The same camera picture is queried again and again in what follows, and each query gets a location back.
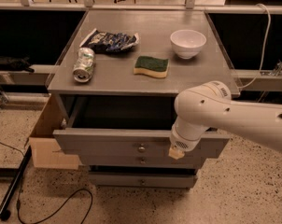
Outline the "yellow foam padded gripper finger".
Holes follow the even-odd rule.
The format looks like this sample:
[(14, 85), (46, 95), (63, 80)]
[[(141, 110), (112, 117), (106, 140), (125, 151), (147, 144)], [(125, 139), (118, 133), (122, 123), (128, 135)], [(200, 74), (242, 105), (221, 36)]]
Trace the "yellow foam padded gripper finger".
[(168, 156), (175, 160), (178, 160), (183, 158), (185, 156), (185, 153), (177, 149), (176, 147), (170, 147), (168, 151)]

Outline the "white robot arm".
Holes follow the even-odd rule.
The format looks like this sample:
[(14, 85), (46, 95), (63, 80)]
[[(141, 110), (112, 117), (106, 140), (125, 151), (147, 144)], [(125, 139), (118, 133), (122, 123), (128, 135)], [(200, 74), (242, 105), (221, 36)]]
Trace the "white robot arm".
[(211, 81), (186, 89), (175, 99), (169, 156), (181, 159), (203, 133), (217, 128), (282, 152), (282, 105), (237, 102), (229, 88)]

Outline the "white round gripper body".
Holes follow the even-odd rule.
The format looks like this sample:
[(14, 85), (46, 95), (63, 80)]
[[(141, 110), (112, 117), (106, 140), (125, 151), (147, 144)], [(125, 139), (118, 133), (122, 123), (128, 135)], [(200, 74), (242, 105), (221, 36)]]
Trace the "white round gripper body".
[(190, 152), (195, 149), (207, 126), (191, 124), (177, 117), (170, 134), (170, 150), (175, 153)]

